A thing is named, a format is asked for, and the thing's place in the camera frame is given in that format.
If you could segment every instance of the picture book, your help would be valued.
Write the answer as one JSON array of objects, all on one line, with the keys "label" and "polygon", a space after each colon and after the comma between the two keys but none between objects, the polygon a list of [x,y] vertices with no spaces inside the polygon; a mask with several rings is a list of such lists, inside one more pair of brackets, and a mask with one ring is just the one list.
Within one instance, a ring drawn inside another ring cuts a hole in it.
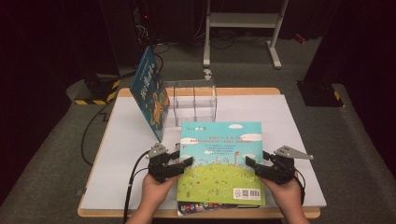
[{"label": "picture book", "polygon": [[186,215],[193,215],[202,212],[215,211],[220,209],[237,208],[236,204],[230,203],[191,203],[191,202],[178,202],[177,214],[180,217]]},{"label": "picture book", "polygon": [[260,122],[183,122],[180,160],[193,157],[177,183],[178,202],[265,204],[263,183],[246,166],[262,163]]},{"label": "picture book", "polygon": [[130,90],[148,125],[161,142],[170,101],[150,47],[143,53]]}]

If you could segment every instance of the metal stand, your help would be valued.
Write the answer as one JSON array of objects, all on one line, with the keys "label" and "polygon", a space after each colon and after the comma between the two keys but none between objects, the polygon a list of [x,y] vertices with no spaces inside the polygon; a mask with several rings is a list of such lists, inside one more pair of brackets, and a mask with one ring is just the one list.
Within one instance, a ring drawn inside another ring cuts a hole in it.
[{"label": "metal stand", "polygon": [[207,0],[204,67],[210,66],[210,27],[250,27],[274,29],[272,39],[267,41],[267,46],[274,67],[276,69],[282,68],[276,53],[275,44],[288,2],[289,0],[283,0],[279,13],[211,13],[210,0]]}]

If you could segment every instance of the children's book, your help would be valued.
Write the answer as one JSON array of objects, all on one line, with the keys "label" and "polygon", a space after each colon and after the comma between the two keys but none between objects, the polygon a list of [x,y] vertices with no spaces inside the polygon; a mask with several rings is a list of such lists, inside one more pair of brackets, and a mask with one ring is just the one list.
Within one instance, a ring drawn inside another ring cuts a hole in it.
[{"label": "children's book", "polygon": [[150,47],[143,53],[130,90],[148,125],[161,142],[170,101]]},{"label": "children's book", "polygon": [[265,204],[264,186],[246,166],[262,163],[260,122],[183,122],[180,160],[193,157],[177,183],[178,202]]},{"label": "children's book", "polygon": [[180,217],[186,215],[193,215],[202,212],[215,211],[220,209],[237,208],[236,204],[229,203],[191,203],[191,202],[178,202],[177,214]]}]

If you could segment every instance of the wooden table edge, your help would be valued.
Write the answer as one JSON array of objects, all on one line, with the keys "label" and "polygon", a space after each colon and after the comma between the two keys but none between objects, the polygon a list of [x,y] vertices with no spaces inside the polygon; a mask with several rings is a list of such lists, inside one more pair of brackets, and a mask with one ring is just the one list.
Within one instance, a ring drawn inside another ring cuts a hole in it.
[{"label": "wooden table edge", "polygon": [[[319,207],[303,207],[305,216],[307,218],[318,218],[320,216]],[[129,210],[128,216],[132,216],[134,210]],[[81,217],[122,217],[121,210],[98,210],[98,209],[78,209],[78,215]],[[223,218],[223,219],[269,219],[282,218],[278,208],[235,208],[235,209],[221,209],[216,211],[208,211],[179,217],[176,209],[159,209],[156,211],[154,217],[158,218]]]},{"label": "wooden table edge", "polygon": [[[196,88],[197,94],[200,94],[200,89]],[[169,96],[173,96],[174,92],[172,89],[167,88]],[[273,87],[257,87],[257,88],[216,88],[217,95],[279,95],[280,91]],[[122,88],[118,93],[119,97],[130,97],[132,96],[129,88]]]}]

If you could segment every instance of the human hand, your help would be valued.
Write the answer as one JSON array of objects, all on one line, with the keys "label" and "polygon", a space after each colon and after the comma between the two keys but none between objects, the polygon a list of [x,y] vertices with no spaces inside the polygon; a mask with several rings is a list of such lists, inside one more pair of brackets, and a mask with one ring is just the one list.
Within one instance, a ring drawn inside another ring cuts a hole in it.
[{"label": "human hand", "polygon": [[160,183],[152,175],[147,174],[142,183],[142,199],[140,204],[151,207],[154,211],[165,201],[168,191],[178,181],[179,176],[173,176]]},{"label": "human hand", "polygon": [[289,224],[309,223],[301,205],[301,187],[296,179],[282,185],[262,177],[261,180],[271,191],[274,201]]},{"label": "human hand", "polygon": [[178,176],[173,176],[165,182],[160,183],[154,179],[150,174],[146,174],[142,183],[142,198],[140,204],[134,211],[131,218],[128,219],[128,224],[144,224],[150,223],[155,211],[165,201],[168,191],[179,179]]}]

